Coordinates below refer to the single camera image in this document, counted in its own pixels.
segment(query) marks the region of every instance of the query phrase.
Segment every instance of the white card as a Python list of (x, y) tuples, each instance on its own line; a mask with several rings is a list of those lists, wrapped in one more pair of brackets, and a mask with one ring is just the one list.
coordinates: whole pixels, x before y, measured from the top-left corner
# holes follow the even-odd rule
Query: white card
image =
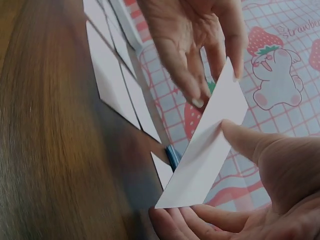
[(172, 171), (170, 165), (166, 164), (164, 161), (158, 158), (153, 152), (151, 152), (151, 156), (154, 162), (156, 172), (158, 173), (161, 186), (163, 189), (165, 189), (174, 172)]
[(88, 21), (86, 22), (86, 30), (101, 100), (140, 129), (118, 59)]
[(155, 205), (156, 209), (202, 204), (217, 178), (231, 146), (221, 131), (221, 121), (241, 124), (247, 101), (228, 58), (194, 135)]
[(154, 122), (152, 121), (141, 87), (123, 65), (121, 65), (121, 68), (126, 86), (132, 100), (132, 104), (134, 106), (136, 115), (138, 116), (143, 131), (149, 134), (159, 143), (161, 143), (159, 134), (156, 130)]
[(100, 31), (105, 40), (114, 49), (114, 43), (109, 31), (106, 15), (96, 0), (83, 0), (83, 9), (87, 17), (93, 22), (94, 26)]
[(131, 58), (129, 56), (126, 41), (120, 35), (120, 33), (118, 32), (118, 30), (116, 29), (116, 27), (113, 24), (110, 24), (109, 26), (110, 26), (110, 32), (113, 37), (116, 51), (119, 53), (120, 57), (125, 62), (125, 64), (128, 66), (128, 68), (133, 73), (133, 75), (137, 78), (134, 66), (132, 65)]

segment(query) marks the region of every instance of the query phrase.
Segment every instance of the finger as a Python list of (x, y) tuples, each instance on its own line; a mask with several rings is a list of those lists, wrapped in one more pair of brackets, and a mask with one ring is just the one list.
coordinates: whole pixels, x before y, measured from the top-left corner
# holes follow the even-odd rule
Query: finger
[(241, 1), (218, 2), (213, 11), (219, 18), (225, 36), (226, 55), (230, 57), (235, 77), (240, 79), (244, 71), (244, 49), (248, 45)]
[(191, 231), (191, 229), (186, 224), (186, 221), (184, 220), (184, 217), (182, 216), (178, 208), (167, 209), (167, 212), (170, 214), (179, 230), (187, 237), (188, 240), (199, 240), (197, 235), (195, 235), (194, 232)]
[(212, 39), (215, 39), (215, 41), (208, 42), (204, 46), (210, 66), (211, 76), (215, 82), (218, 81), (218, 78), (226, 62), (226, 48), (224, 45), (223, 36), (224, 34), (222, 32), (221, 26), (219, 26), (217, 35), (215, 37), (212, 37)]
[(200, 99), (202, 102), (196, 107), (201, 108), (209, 101), (211, 96), (206, 81), (204, 63), (201, 58), (200, 50), (193, 50), (186, 55), (187, 67), (194, 79), (197, 81), (200, 89)]
[(180, 212), (189, 228), (201, 240), (229, 240), (234, 234), (215, 229), (203, 221), (190, 207), (180, 208)]
[(192, 207), (199, 218), (223, 231), (239, 233), (244, 228), (248, 218), (252, 214), (246, 212), (232, 212), (217, 209), (209, 205), (195, 205)]
[(153, 39), (163, 66), (171, 75), (172, 80), (181, 89), (188, 100), (199, 101), (201, 91), (198, 81), (188, 70), (185, 51), (178, 50), (169, 39)]
[(155, 233), (161, 240), (188, 240), (165, 209), (149, 210)]
[(281, 134), (266, 134), (223, 120), (221, 128), (225, 139), (241, 155), (258, 165), (261, 153), (272, 143), (285, 138)]

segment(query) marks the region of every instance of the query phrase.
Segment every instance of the wooden table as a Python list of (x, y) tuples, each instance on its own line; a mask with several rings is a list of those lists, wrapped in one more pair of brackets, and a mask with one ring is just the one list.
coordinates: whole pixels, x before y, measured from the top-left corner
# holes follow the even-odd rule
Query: wooden table
[(156, 239), (150, 151), (99, 99), (82, 1), (0, 0), (0, 239)]

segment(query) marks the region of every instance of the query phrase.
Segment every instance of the strawberry print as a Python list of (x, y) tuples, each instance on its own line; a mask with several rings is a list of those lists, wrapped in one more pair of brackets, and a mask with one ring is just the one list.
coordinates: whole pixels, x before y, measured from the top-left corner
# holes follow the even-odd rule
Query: strawberry print
[(320, 72), (320, 39), (313, 42), (309, 57), (310, 66)]
[[(211, 94), (213, 93), (216, 84), (214, 82), (208, 82), (208, 87)], [(185, 134), (190, 140), (195, 133), (195, 130), (200, 122), (201, 113), (192, 105), (186, 103), (184, 106), (184, 121), (185, 121)]]
[(276, 35), (267, 33), (261, 27), (255, 26), (248, 36), (247, 51), (253, 57), (265, 55), (271, 51), (284, 47), (284, 42)]

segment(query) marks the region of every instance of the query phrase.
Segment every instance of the folded paper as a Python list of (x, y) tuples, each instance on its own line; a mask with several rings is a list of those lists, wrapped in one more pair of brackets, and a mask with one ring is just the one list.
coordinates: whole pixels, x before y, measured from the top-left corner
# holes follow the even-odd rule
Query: folded paper
[(228, 58), (212, 97), (155, 208), (179, 208), (202, 204), (211, 189), (231, 146), (225, 139), (221, 122), (228, 119), (241, 124), (248, 110), (247, 101)]

